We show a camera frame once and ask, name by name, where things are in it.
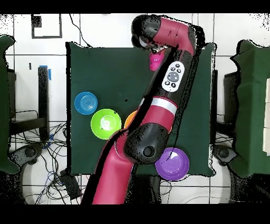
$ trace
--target control panel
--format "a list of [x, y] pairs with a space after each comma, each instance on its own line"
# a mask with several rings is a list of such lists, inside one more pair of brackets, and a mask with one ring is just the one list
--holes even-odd
[[162, 81], [163, 89], [168, 92], [175, 92], [180, 86], [184, 71], [185, 67], [180, 61], [170, 64]]

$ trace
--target blue plate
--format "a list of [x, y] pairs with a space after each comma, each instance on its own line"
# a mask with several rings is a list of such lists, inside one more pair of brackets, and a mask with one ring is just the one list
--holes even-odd
[[98, 107], [98, 100], [90, 92], [81, 92], [75, 98], [74, 105], [76, 110], [83, 115], [89, 115], [95, 112]]

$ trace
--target red robot arm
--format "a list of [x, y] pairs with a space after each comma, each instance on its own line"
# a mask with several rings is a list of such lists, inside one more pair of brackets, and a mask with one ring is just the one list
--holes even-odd
[[132, 43], [143, 49], [166, 46], [165, 57], [142, 97], [133, 121], [107, 142], [82, 204], [124, 203], [134, 164], [151, 164], [166, 147], [196, 49], [194, 29], [157, 15], [132, 22]]

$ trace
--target green cloth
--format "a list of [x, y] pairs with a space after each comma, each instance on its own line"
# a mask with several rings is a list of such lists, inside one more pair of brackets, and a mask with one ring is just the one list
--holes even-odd
[[[106, 141], [94, 136], [90, 128], [93, 115], [81, 115], [74, 107], [76, 96], [89, 91], [98, 99], [97, 111], [115, 110], [122, 119], [122, 128], [129, 114], [135, 111], [153, 72], [149, 68], [149, 51], [136, 48], [71, 48], [71, 173], [95, 172]], [[213, 175], [208, 167], [211, 54], [208, 44], [200, 55], [194, 85], [180, 126], [176, 147], [190, 160], [189, 174]], [[168, 147], [174, 142], [169, 138]], [[158, 175], [155, 165], [139, 165], [139, 174]]]
[[243, 178], [254, 173], [269, 174], [270, 156], [263, 152], [263, 128], [266, 79], [270, 78], [270, 48], [243, 41], [239, 55], [233, 59], [239, 65], [241, 76], [235, 127], [235, 149], [239, 156], [230, 162], [230, 167]]
[[5, 52], [14, 42], [8, 35], [0, 36], [0, 52], [2, 54], [0, 60], [0, 171], [10, 174], [16, 174], [20, 171], [19, 167], [7, 157], [9, 149], [9, 89]]

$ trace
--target green plate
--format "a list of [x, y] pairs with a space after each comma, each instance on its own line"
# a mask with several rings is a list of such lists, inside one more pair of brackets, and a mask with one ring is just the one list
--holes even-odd
[[91, 130], [100, 139], [108, 140], [114, 132], [121, 129], [120, 116], [111, 109], [97, 111], [91, 119]]

